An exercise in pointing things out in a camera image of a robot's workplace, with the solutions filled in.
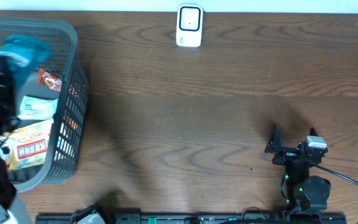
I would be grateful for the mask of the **yellow snack chip bag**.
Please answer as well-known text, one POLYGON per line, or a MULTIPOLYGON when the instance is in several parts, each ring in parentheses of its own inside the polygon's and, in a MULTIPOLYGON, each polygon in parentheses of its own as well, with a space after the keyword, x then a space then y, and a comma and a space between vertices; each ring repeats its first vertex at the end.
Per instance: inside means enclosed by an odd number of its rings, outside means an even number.
POLYGON ((0 157, 9 172, 45 162, 53 122, 48 119, 0 136, 0 157))

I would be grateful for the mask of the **blue mouthwash bottle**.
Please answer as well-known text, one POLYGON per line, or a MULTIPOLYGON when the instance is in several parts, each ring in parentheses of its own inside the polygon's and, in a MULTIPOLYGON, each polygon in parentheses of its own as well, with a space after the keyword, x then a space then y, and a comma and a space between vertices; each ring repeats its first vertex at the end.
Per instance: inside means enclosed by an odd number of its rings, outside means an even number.
POLYGON ((20 89, 41 63, 52 54, 48 43, 27 35, 11 35, 0 47, 0 72, 8 73, 20 89))

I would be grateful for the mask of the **orange chocolate bar wrapper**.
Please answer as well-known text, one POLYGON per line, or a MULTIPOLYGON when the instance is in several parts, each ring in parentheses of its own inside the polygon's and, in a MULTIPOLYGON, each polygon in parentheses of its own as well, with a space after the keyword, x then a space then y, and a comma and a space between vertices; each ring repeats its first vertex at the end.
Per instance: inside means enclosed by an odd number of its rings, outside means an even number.
POLYGON ((51 90, 60 92, 62 87, 62 79, 56 75, 53 75, 45 70, 39 70, 39 76, 37 79, 39 84, 45 85, 51 90))

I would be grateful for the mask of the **teal wet wipes pack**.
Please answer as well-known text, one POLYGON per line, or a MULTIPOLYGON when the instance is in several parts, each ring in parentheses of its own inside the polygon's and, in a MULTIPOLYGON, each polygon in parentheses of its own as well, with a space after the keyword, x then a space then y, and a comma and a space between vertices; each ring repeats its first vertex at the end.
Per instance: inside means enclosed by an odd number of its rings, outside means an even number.
POLYGON ((52 119, 58 106, 58 99, 46 100, 32 96, 24 96, 18 117, 24 120, 52 119))

